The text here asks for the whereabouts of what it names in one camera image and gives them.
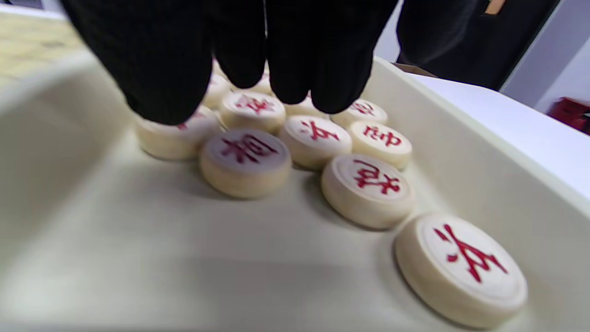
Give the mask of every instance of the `black glove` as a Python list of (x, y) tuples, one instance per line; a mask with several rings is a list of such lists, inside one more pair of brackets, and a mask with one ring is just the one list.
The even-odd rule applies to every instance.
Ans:
[(81, 37), (140, 116), (169, 125), (203, 98), (211, 53), (240, 88), (261, 78), (285, 103), (309, 90), (326, 113), (346, 109), (369, 77), (397, 0), (62, 0)]

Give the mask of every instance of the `black sleeve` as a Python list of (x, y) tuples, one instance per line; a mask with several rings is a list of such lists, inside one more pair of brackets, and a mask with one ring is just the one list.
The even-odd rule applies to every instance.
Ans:
[(177, 125), (203, 98), (211, 42), (201, 0), (62, 0), (78, 33), (122, 89), (129, 106)]
[(398, 21), (401, 51), (422, 65), (455, 47), (480, 0), (405, 0)]

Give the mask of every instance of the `person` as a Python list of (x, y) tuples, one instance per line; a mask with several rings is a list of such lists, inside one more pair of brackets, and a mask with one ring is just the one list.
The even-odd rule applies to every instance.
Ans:
[[(272, 90), (282, 102), (299, 103), (311, 91), (319, 110), (341, 112), (364, 89), (373, 50), (398, 0), (61, 2), (133, 111), (150, 121), (179, 125), (207, 91), (213, 55), (239, 88), (255, 85), (268, 61)], [(446, 3), (406, 0), (400, 20), (407, 22), (408, 32), (400, 38), (402, 46), (415, 46), (408, 39), (437, 29), (425, 25), (428, 15), (415, 13), (441, 15), (439, 2)], [(455, 30), (449, 38), (458, 35)], [(449, 38), (437, 40), (435, 47), (444, 48)], [(405, 56), (429, 52), (419, 46), (408, 47)]]

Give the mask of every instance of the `gloved hand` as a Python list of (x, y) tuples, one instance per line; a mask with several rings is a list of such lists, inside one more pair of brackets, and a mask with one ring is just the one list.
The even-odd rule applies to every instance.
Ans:
[(318, 109), (346, 109), (365, 87), (397, 0), (62, 3), (130, 107), (148, 120), (177, 125), (207, 90), (212, 52), (237, 87), (254, 86), (268, 59), (271, 87), (284, 103), (299, 103), (311, 90)]

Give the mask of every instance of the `red object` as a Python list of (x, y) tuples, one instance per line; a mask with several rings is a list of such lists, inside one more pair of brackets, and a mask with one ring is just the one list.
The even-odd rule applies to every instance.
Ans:
[(358, 164), (363, 164), (367, 167), (370, 167), (370, 170), (366, 168), (362, 168), (358, 170), (356, 173), (358, 177), (355, 177), (356, 185), (363, 189), (366, 185), (379, 185), (381, 186), (381, 194), (387, 195), (388, 191), (391, 189), (394, 192), (399, 191), (399, 179), (396, 177), (390, 177), (387, 174), (383, 174), (385, 177), (385, 181), (379, 181), (381, 170), (374, 165), (369, 164), (368, 162), (355, 159), (354, 162)]
[(246, 159), (259, 164), (258, 157), (264, 158), (271, 154), (278, 154), (277, 150), (250, 134), (242, 136), (240, 141), (229, 141), (224, 138), (223, 142), (227, 144), (227, 147), (221, 151), (221, 154), (234, 154), (236, 161), (240, 164), (247, 162)]
[(590, 105), (575, 99), (564, 97), (553, 104), (553, 107), (547, 115), (572, 128), (583, 131), (588, 122), (588, 117), (585, 116), (587, 113), (590, 113)]
[[(314, 120), (311, 120), (309, 123), (301, 121), (301, 124), (312, 130), (311, 138), (314, 141), (317, 141), (318, 138), (330, 139), (330, 137), (333, 137), (335, 140), (340, 141), (340, 138), (338, 138), (338, 135), (336, 135), (333, 132), (329, 132), (325, 129), (319, 128), (316, 125), (316, 122)], [(302, 129), (302, 130), (300, 130), (300, 132), (309, 133), (309, 130)]]
[(469, 266), (467, 271), (469, 271), (473, 279), (475, 279), (479, 283), (481, 283), (481, 276), (478, 270), (476, 269), (476, 266), (484, 271), (489, 271), (491, 269), (491, 266), (490, 264), (488, 264), (488, 262), (496, 265), (500, 270), (502, 270), (502, 272), (508, 274), (506, 268), (504, 268), (504, 266), (498, 261), (498, 259), (494, 255), (484, 253), (481, 250), (475, 248), (474, 246), (468, 245), (467, 243), (459, 240), (453, 232), (451, 226), (445, 224), (443, 228), (445, 231), (447, 231), (447, 233), (453, 241), (451, 241), (451, 239), (449, 239), (443, 232), (436, 228), (434, 229), (434, 232), (438, 235), (438, 237), (441, 238), (441, 240), (450, 243), (454, 242), (455, 245), (457, 245), (457, 249), (459, 249), (459, 253), (447, 255), (447, 262), (456, 263), (459, 259), (459, 255), (461, 255), (467, 263), (467, 265)]

